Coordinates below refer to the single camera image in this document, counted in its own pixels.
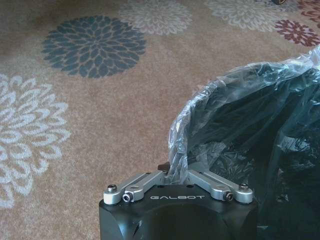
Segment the white flower pattern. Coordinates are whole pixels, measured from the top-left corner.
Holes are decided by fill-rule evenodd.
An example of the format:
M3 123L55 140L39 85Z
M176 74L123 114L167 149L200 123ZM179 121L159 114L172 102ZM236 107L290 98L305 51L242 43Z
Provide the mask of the white flower pattern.
M28 195L34 176L62 156L59 144L70 132L63 128L68 105L56 102L50 84L37 84L0 74L0 208L12 208L14 192Z
M192 21L188 9L175 0L128 0L119 15L122 22L151 35L183 32Z
M263 2L253 0L206 0L204 4L213 16L221 17L229 25L261 32L274 31L275 22L287 16L280 8L265 7Z

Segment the gray flower pattern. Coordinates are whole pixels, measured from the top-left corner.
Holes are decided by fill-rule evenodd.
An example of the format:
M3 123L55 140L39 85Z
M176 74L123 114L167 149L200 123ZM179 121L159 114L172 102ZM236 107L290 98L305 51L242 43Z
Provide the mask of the gray flower pattern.
M134 67L145 53L144 34L117 18L81 17L65 21L43 42L53 68L100 78Z

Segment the floral pattern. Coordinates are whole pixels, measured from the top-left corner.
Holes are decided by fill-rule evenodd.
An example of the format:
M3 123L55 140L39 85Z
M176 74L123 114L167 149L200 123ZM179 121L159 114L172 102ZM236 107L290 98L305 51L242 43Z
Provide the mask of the floral pattern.
M320 29L320 1L318 0L299 0L299 8L302 11L303 16L309 17L309 19L317 23L317 27Z
M271 0L255 0L257 3L264 3L267 8L276 8L281 12L294 13L299 10L299 4L297 0L287 0L284 3L277 5Z
M12 208L14 192L27 195L34 177L62 156L60 143L70 132L50 84L0 74L0 208Z
M296 21L281 20L275 24L277 32L288 41L306 47L320 44L320 38L315 31L306 25L301 25Z
M44 58L53 68L100 78L134 67L145 53L144 34L107 16L65 21L43 42Z
M188 9L175 0L128 0L119 15L122 22L151 35L177 34L192 21Z
M265 7L263 2L252 0L206 0L212 15L221 17L232 26L242 29L272 32L275 22L287 14L278 8Z

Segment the beige carpet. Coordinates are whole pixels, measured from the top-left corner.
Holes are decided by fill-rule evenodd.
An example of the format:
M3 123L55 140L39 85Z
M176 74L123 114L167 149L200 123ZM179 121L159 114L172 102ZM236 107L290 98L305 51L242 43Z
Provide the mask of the beige carpet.
M104 189L168 159L194 91L320 43L312 0L0 2L1 240L99 239Z

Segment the plastic bag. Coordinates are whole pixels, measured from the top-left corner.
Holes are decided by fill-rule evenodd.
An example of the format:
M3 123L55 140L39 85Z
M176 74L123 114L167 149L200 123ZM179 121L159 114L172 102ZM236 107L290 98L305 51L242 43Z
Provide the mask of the plastic bag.
M320 239L320 47L238 67L189 100L169 133L168 182L197 163L248 183L259 239Z

